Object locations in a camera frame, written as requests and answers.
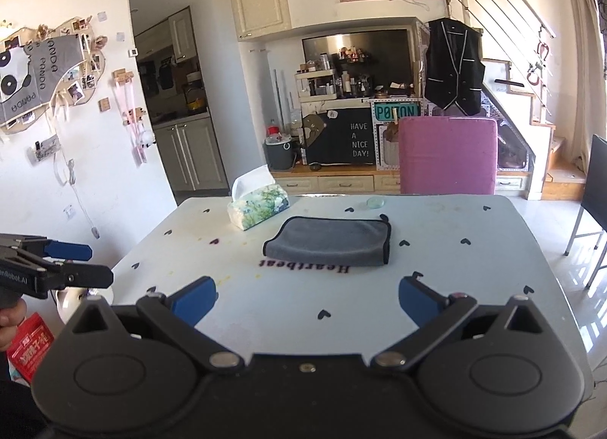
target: pink chair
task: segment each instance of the pink chair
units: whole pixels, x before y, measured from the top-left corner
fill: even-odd
[[[398,127],[402,194],[495,192],[495,120],[404,117]]]

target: wall socket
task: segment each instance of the wall socket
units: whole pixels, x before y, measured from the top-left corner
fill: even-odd
[[[61,149],[61,143],[59,142],[59,136],[55,134],[47,140],[37,141],[34,145],[34,155],[36,160],[42,161],[45,158],[52,157]]]
[[[71,220],[72,218],[74,218],[74,216],[76,216],[76,210],[74,209],[74,207],[72,205],[68,205],[63,209],[63,213],[66,214],[66,217],[68,217],[68,220]]]

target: red package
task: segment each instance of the red package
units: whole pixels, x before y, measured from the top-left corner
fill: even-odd
[[[27,382],[31,382],[53,340],[53,333],[37,312],[19,325],[17,336],[6,354],[10,363]]]

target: blue gripper pad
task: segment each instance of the blue gripper pad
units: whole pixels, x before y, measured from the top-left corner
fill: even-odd
[[[213,278],[203,276],[175,292],[166,302],[174,315],[194,327],[213,308],[216,300]]]
[[[88,261],[93,257],[93,250],[86,244],[72,244],[69,242],[51,240],[44,246],[44,254],[56,259]]]
[[[436,318],[446,306],[446,298],[417,282],[405,277],[398,286],[398,302],[401,309],[420,328]]]

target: floral tissue box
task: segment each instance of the floral tissue box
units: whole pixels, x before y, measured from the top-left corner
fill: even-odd
[[[231,202],[228,215],[236,227],[247,230],[288,207],[289,197],[284,189],[278,184],[269,184]]]

